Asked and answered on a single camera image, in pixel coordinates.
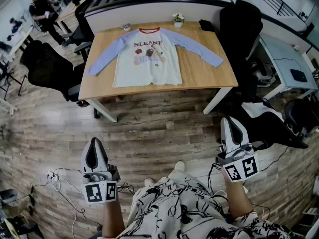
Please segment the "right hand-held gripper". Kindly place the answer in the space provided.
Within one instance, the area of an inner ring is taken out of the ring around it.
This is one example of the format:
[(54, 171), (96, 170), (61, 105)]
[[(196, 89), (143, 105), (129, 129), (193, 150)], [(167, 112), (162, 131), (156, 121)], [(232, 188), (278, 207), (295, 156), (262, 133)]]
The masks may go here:
[(224, 151), (217, 154), (216, 162), (232, 183), (245, 181), (260, 172), (257, 153), (252, 144), (248, 144), (248, 132), (239, 120), (222, 118), (221, 142)]

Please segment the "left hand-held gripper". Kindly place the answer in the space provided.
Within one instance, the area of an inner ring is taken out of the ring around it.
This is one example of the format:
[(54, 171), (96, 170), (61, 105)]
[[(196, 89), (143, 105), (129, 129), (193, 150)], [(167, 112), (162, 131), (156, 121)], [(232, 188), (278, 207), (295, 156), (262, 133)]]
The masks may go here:
[[(93, 153), (95, 165), (92, 168)], [(91, 139), (85, 145), (81, 155), (81, 169), (82, 192), (87, 204), (116, 201), (120, 176), (116, 166), (108, 165), (105, 149), (98, 138)]]

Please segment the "white shirt with blue sleeves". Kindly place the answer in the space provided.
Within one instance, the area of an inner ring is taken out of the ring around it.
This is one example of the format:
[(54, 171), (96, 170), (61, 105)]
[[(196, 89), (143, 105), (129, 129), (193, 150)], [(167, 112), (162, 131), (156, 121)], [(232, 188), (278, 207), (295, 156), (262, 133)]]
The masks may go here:
[(89, 67), (98, 75), (113, 59), (117, 60), (114, 88), (154, 85), (180, 85), (182, 77), (176, 47), (196, 53), (214, 67), (223, 59), (199, 42), (165, 28), (136, 29), (114, 40)]

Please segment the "person's left forearm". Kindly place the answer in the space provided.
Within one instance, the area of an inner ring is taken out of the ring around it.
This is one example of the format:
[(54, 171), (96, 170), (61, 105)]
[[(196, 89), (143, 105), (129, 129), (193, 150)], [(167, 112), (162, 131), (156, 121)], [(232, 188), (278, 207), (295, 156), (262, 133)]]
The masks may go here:
[(125, 230), (119, 199), (104, 204), (102, 237), (115, 239)]

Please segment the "person's right forearm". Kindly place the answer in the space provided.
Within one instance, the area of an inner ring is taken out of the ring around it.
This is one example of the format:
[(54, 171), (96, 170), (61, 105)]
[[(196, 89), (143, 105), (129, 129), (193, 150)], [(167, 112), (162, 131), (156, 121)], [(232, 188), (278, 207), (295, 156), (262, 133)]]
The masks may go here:
[(251, 213), (253, 206), (245, 193), (243, 183), (241, 181), (231, 182), (224, 169), (222, 169), (222, 174), (225, 181), (225, 192), (231, 217), (236, 219)]

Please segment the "white cloth sheet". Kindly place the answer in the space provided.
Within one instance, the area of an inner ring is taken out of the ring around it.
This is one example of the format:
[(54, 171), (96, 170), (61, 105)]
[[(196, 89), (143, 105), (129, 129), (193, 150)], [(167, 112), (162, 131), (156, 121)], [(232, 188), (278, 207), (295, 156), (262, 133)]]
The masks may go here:
[(263, 113), (270, 112), (270, 113), (275, 114), (281, 121), (284, 121), (282, 114), (280, 112), (277, 112), (273, 108), (269, 108), (269, 107), (265, 106), (263, 103), (243, 102), (241, 104), (241, 107), (245, 110), (245, 112), (251, 118), (257, 118), (257, 117), (261, 116)]

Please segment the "white desk leg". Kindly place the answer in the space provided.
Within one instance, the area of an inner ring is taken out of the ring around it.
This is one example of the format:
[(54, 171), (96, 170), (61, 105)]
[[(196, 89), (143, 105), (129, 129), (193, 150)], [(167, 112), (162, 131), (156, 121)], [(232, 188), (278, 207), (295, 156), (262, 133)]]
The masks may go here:
[(216, 91), (213, 97), (207, 98), (208, 104), (203, 110), (203, 114), (209, 114), (231, 90), (232, 87), (220, 88)]
[(90, 105), (93, 106), (98, 112), (100, 112), (102, 115), (104, 115), (106, 118), (108, 118), (112, 122), (117, 122), (117, 117), (112, 114), (99, 100), (97, 99), (87, 99), (86, 100)]

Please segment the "white power strip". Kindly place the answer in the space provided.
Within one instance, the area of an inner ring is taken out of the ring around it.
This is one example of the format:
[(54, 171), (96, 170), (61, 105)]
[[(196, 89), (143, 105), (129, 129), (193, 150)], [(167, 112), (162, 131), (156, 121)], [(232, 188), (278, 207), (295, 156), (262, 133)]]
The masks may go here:
[(51, 170), (47, 171), (47, 177), (50, 183), (58, 182), (59, 180), (59, 176)]

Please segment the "black box device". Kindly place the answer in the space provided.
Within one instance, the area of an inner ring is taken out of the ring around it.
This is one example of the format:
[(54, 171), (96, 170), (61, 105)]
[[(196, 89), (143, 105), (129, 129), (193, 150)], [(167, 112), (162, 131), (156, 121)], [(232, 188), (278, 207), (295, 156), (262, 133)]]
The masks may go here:
[(301, 71), (301, 70), (296, 70), (296, 69), (291, 69), (290, 72), (291, 72), (291, 75), (292, 75), (292, 77), (293, 77), (293, 79), (294, 79), (295, 81), (298, 81), (298, 82), (307, 82), (307, 78), (306, 78), (306, 76), (305, 76), (305, 74), (304, 74), (303, 71)]

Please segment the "person's white black-patterned clothing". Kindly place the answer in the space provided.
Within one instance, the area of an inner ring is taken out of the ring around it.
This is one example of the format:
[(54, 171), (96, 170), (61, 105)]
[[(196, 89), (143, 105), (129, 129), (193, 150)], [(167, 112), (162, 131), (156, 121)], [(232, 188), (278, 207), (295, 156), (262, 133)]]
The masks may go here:
[(291, 239), (279, 224), (259, 219), (254, 209), (225, 220), (199, 180), (174, 171), (133, 195), (124, 226), (115, 239)]

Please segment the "black mesh office chair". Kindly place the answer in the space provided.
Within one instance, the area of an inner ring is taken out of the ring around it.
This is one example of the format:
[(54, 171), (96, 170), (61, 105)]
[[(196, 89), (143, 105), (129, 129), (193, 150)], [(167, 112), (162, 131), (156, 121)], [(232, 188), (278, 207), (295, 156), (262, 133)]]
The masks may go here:
[(89, 105), (87, 101), (79, 100), (85, 63), (74, 67), (48, 43), (34, 40), (23, 51), (20, 64), (28, 69), (27, 77), (32, 85), (57, 90), (66, 101), (80, 107)]

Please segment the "tall black office chair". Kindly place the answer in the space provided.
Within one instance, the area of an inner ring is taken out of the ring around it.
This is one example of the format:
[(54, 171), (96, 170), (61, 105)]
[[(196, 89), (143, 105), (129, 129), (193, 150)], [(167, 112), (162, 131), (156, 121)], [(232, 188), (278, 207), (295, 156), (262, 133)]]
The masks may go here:
[(257, 82), (246, 58), (263, 28), (261, 12), (251, 3), (237, 0), (220, 11), (219, 19), (219, 40), (238, 82), (235, 90), (247, 92)]

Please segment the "black pouch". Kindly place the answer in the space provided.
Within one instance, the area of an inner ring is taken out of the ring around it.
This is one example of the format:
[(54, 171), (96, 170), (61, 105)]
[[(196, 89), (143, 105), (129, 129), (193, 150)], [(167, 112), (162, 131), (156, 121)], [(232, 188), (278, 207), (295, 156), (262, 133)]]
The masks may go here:
[(214, 26), (210, 21), (201, 19), (199, 21), (200, 29), (203, 31), (215, 32)]

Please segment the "white office desk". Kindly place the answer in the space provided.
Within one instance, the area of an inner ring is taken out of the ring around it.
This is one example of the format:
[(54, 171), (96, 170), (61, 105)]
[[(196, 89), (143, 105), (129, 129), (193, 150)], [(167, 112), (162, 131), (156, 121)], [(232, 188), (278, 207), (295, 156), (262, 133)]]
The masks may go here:
[(29, 28), (21, 26), (18, 32), (13, 35), (12, 40), (9, 41), (9, 45), (12, 47), (10, 52), (7, 53), (5, 51), (0, 51), (0, 55), (3, 56), (8, 62), (12, 62), (15, 58), (16, 51), (21, 47), (21, 45), (30, 35), (32, 30), (33, 25), (31, 25)]

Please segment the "wooden office desk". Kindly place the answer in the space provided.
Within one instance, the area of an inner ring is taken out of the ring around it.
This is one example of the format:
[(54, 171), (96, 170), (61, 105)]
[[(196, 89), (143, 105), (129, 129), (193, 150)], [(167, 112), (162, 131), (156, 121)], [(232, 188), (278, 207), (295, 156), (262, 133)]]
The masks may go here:
[(60, 26), (60, 28), (62, 29), (64, 34), (68, 33), (67, 28), (65, 27), (65, 25), (63, 24), (63, 21), (68, 19), (71, 16), (75, 15), (75, 10), (76, 8), (83, 3), (85, 0), (80, 0), (78, 5), (75, 5), (74, 3), (70, 3), (68, 6), (66, 6), (63, 10), (62, 13), (59, 14), (58, 18), (56, 19), (55, 22), (57, 22), (57, 24)]

